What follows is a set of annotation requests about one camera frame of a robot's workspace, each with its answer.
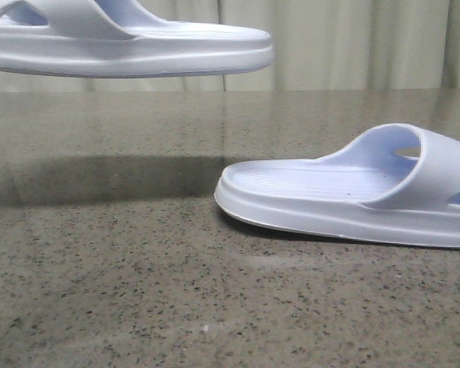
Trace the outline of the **pale green curtain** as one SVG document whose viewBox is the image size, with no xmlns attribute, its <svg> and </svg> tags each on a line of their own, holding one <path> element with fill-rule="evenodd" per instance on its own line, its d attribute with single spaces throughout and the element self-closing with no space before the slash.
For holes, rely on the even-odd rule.
<svg viewBox="0 0 460 368">
<path fill-rule="evenodd" d="M 0 92 L 460 87 L 460 1 L 146 1 L 162 18 L 272 34 L 274 63 L 211 77 L 89 80 L 0 72 Z"/>
</svg>

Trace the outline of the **light blue slipper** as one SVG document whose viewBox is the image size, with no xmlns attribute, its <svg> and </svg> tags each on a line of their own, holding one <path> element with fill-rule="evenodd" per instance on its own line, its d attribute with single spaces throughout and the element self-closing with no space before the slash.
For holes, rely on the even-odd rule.
<svg viewBox="0 0 460 368">
<path fill-rule="evenodd" d="M 0 71 L 86 78 L 237 74 L 273 58 L 266 31 L 170 21 L 136 1 L 0 1 Z"/>
<path fill-rule="evenodd" d="M 460 248 L 460 141 L 388 123 L 321 158 L 230 165 L 215 200 L 265 228 Z"/>
</svg>

